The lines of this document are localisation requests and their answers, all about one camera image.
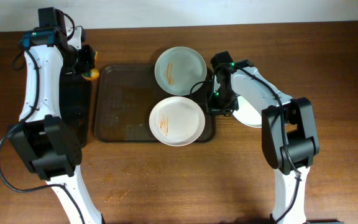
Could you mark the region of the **green yellow scrub sponge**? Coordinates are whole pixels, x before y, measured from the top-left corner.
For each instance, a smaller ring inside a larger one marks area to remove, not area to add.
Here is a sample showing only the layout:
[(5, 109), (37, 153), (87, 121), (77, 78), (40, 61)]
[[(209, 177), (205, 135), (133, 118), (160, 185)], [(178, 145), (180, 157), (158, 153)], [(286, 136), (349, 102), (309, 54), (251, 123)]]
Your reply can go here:
[(91, 70), (89, 70), (88, 72), (85, 72), (82, 74), (82, 77), (85, 80), (94, 81), (99, 78), (99, 70), (96, 68), (97, 61), (98, 61), (98, 52), (95, 51), (94, 52), (94, 64), (93, 64), (94, 67)]

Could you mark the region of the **cream white plate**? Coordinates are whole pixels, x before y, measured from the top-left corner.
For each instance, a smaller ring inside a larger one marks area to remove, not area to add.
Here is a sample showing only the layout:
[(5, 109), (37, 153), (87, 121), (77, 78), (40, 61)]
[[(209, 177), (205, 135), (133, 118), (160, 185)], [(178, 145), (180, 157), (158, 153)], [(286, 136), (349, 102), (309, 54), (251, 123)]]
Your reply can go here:
[(237, 97), (239, 109), (233, 112), (233, 116), (242, 124), (252, 128), (262, 127), (262, 117), (257, 110), (242, 96)]

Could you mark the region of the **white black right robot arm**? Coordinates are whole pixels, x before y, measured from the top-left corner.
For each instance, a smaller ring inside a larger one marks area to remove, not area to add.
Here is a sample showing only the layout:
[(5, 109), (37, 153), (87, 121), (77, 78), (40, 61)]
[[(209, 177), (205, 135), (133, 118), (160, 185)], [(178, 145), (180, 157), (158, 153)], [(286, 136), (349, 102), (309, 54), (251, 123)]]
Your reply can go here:
[(247, 59), (211, 59), (214, 90), (206, 109), (230, 116), (243, 97), (261, 116), (262, 152), (275, 177), (272, 223), (306, 223), (306, 178), (319, 153), (313, 107), (307, 98), (295, 99), (268, 82)]

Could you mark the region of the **white plate with sauce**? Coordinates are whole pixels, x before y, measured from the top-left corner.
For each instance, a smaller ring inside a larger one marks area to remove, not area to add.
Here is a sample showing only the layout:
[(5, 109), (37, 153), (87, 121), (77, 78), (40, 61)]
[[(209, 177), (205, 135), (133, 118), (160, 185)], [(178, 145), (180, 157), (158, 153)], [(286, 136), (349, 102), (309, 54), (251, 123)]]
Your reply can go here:
[(149, 115), (154, 137), (168, 146), (195, 142), (204, 131), (206, 119), (201, 107), (189, 98), (171, 96), (158, 102)]

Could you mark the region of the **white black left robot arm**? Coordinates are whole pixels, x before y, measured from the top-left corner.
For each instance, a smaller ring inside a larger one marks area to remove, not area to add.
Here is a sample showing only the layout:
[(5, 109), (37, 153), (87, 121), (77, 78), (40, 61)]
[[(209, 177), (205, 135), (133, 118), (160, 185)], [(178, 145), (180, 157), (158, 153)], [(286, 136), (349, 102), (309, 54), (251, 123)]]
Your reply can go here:
[(103, 223), (80, 167), (98, 54), (85, 44), (80, 26), (27, 31), (19, 47), (27, 68), (25, 100), (4, 138), (27, 170), (53, 189), (71, 223)]

